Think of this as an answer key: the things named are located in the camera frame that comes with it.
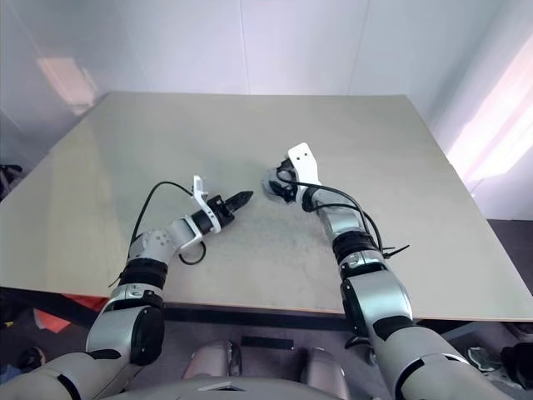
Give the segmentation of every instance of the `white wall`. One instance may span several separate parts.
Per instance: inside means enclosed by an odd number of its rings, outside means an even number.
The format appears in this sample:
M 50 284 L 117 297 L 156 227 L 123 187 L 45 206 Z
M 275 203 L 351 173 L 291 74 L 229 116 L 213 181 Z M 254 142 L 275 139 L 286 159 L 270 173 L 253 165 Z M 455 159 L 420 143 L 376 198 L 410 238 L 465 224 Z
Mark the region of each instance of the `white wall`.
M 513 58 L 532 37 L 533 2 L 505 2 L 454 96 L 438 120 L 434 121 L 432 132 L 445 153 L 449 152 L 462 128 L 476 115 L 482 101 Z M 533 148 L 509 172 L 481 181 L 467 180 L 465 184 L 487 217 L 533 220 Z
M 505 1 L 1 2 L 0 157 L 32 168 L 113 90 L 405 93 L 433 128 Z

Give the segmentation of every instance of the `silver robot arm segment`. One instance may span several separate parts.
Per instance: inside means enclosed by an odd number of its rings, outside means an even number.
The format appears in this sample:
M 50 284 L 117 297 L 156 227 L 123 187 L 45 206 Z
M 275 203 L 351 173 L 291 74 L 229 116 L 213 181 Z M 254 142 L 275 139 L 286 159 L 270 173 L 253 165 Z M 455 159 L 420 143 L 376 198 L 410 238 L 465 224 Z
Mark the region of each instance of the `silver robot arm segment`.
M 174 253 L 219 233 L 235 218 L 252 192 L 223 201 L 205 201 L 202 180 L 194 178 L 193 197 L 200 210 L 166 227 L 138 236 L 131 244 L 120 282 L 92 325 L 86 352 L 58 357 L 0 387 L 2 398 L 97 399 L 118 394 L 162 349 L 163 287 Z
M 440 335 L 414 324 L 407 290 L 366 231 L 363 216 L 347 207 L 319 207 L 353 204 L 316 185 L 321 185 L 318 169 L 306 143 L 289 150 L 288 158 L 263 181 L 268 195 L 318 214 L 339 266 L 346 318 L 360 343 L 373 346 L 391 394 L 413 400 L 510 398 Z

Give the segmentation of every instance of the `beige tabletop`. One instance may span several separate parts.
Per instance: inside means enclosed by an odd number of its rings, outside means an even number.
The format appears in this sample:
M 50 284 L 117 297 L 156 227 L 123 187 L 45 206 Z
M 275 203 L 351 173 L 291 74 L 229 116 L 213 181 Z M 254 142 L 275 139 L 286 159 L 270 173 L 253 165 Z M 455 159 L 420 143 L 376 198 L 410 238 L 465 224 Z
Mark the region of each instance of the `beige tabletop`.
M 168 302 L 342 313 L 318 218 L 261 190 L 304 141 L 322 183 L 355 197 L 386 246 L 411 245 L 390 264 L 417 318 L 533 321 L 526 285 L 402 96 L 110 94 L 0 204 L 0 284 L 107 296 L 152 185 L 198 174 L 212 195 L 255 194 L 206 238 L 202 263 L 176 258 Z M 196 210 L 162 187 L 141 229 Z

